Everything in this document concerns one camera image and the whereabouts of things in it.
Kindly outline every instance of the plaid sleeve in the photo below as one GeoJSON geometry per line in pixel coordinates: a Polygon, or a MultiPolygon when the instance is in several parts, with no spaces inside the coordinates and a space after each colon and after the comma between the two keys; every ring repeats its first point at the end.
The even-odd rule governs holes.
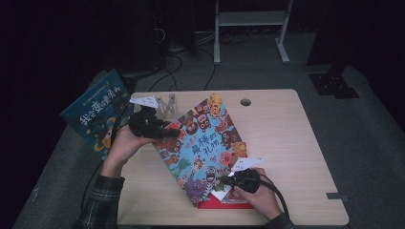
{"type": "Polygon", "coordinates": [[[98,176],[74,228],[117,228],[118,202],[125,179],[98,176]]]}
{"type": "Polygon", "coordinates": [[[289,217],[282,213],[280,216],[270,220],[266,227],[268,229],[293,229],[294,223],[289,219],[289,217]]]}

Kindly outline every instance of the hand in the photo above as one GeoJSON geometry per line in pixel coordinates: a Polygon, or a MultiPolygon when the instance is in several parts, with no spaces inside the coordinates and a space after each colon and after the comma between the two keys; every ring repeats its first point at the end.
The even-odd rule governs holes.
{"type": "Polygon", "coordinates": [[[159,142],[161,139],[138,137],[132,134],[128,125],[117,131],[116,139],[110,153],[104,161],[101,175],[105,177],[120,177],[122,167],[143,145],[159,142]]]}
{"type": "MultiPolygon", "coordinates": [[[[260,168],[254,169],[259,174],[263,176],[266,175],[264,169],[260,168]]],[[[260,179],[265,182],[268,182],[268,179],[266,179],[263,176],[260,176],[260,179]]],[[[277,199],[274,192],[269,188],[267,188],[265,185],[260,185],[257,192],[254,194],[246,192],[237,186],[234,187],[234,190],[237,194],[239,194],[242,198],[244,198],[247,202],[249,202],[258,213],[266,217],[268,220],[272,220],[283,213],[280,209],[280,206],[277,203],[277,199]]]]}

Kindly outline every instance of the table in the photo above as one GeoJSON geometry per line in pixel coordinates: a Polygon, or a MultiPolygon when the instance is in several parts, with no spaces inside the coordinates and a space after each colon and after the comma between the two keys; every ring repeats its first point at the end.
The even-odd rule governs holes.
{"type": "Polygon", "coordinates": [[[289,63],[289,58],[284,48],[284,37],[287,31],[289,15],[293,0],[288,0],[286,10],[276,11],[220,11],[220,0],[215,3],[215,41],[214,64],[221,64],[220,52],[220,27],[222,26],[267,26],[281,25],[280,37],[275,38],[277,49],[284,64],[289,63]]]}
{"type": "MultiPolygon", "coordinates": [[[[345,225],[349,217],[328,166],[294,90],[175,92],[180,115],[213,93],[219,93],[249,156],[283,194],[297,225],[345,225]],[[251,104],[244,106],[241,100],[251,104]]],[[[154,95],[169,100],[166,93],[154,95]]],[[[252,209],[203,210],[193,207],[152,147],[142,147],[122,171],[126,178],[118,209],[119,225],[263,225],[266,219],[252,209]]]]}

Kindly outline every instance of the black handheld device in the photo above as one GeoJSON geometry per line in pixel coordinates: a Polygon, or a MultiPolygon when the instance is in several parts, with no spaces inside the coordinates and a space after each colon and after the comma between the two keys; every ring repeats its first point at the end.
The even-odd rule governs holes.
{"type": "Polygon", "coordinates": [[[164,129],[170,122],[157,119],[156,110],[151,107],[140,106],[140,111],[129,116],[128,125],[136,136],[164,139],[178,137],[180,130],[164,129]]]}
{"type": "Polygon", "coordinates": [[[259,189],[260,175],[256,170],[246,169],[235,172],[232,177],[221,177],[221,181],[225,185],[230,185],[232,188],[238,186],[249,193],[256,193],[259,189]]]}

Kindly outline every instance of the shelf leg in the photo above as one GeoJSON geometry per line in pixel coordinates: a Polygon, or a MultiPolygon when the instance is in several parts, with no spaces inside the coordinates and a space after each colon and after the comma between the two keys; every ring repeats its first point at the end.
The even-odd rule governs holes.
{"type": "Polygon", "coordinates": [[[215,42],[214,42],[214,64],[221,64],[220,53],[220,3],[215,2],[215,42]]]}
{"type": "Polygon", "coordinates": [[[277,49],[279,50],[279,53],[281,55],[281,58],[282,58],[282,61],[284,64],[289,63],[289,58],[287,56],[287,52],[286,52],[286,49],[284,48],[283,42],[284,42],[284,38],[286,36],[289,16],[291,14],[292,2],[293,2],[293,0],[288,1],[286,13],[284,14],[284,18],[283,18],[283,26],[281,27],[280,37],[275,39],[277,49]]]}

